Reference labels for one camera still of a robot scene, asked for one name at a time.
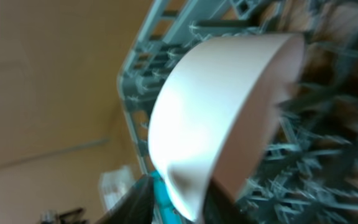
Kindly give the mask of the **teal plastic serving tray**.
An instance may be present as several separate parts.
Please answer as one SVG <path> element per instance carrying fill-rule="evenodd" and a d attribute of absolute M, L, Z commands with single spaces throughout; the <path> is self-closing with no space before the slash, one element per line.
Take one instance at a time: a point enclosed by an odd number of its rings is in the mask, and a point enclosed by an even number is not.
<path fill-rule="evenodd" d="M 168 196 L 165 182 L 157 171 L 150 173 L 154 180 L 155 220 L 160 224 L 182 224 L 181 216 L 175 211 Z"/>

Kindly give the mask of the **small white plate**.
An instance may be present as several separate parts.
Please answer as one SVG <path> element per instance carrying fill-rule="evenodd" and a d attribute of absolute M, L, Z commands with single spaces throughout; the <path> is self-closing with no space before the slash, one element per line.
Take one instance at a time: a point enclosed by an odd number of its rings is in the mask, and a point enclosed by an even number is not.
<path fill-rule="evenodd" d="M 148 148 L 176 210 L 201 217 L 216 182 L 234 200 L 278 129 L 305 56 L 301 34 L 215 37 L 170 72 L 149 121 Z"/>

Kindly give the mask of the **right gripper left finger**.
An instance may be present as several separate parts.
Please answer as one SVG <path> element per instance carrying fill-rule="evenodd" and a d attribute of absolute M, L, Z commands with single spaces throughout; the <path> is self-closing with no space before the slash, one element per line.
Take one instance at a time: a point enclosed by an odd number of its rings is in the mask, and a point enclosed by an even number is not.
<path fill-rule="evenodd" d="M 152 224 L 154 179 L 143 175 L 96 224 Z"/>

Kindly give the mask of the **clear plastic waste bin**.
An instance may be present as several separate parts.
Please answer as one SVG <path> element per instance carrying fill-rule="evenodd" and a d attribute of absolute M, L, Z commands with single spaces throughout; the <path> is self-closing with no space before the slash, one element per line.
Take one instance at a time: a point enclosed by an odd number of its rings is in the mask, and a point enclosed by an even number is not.
<path fill-rule="evenodd" d="M 99 178 L 99 194 L 104 211 L 112 209 L 134 183 L 130 166 L 125 165 L 116 170 L 103 172 Z"/>

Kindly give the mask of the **grey dishwasher rack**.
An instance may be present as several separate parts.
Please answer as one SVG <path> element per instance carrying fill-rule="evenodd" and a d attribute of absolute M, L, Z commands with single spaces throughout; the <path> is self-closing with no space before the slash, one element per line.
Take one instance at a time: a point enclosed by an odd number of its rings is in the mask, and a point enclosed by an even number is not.
<path fill-rule="evenodd" d="M 358 223 L 358 1 L 154 1 L 117 85 L 142 172 L 157 171 L 150 117 L 187 52 L 215 37 L 291 33 L 305 40 L 295 93 L 232 201 L 257 223 Z"/>

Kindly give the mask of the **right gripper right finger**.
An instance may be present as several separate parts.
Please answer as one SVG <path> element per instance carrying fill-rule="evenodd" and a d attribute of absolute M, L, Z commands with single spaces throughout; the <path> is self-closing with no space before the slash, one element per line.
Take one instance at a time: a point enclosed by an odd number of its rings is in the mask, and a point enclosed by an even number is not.
<path fill-rule="evenodd" d="M 206 192 L 202 220 L 205 224 L 257 224 L 256 220 L 241 212 L 213 179 Z"/>

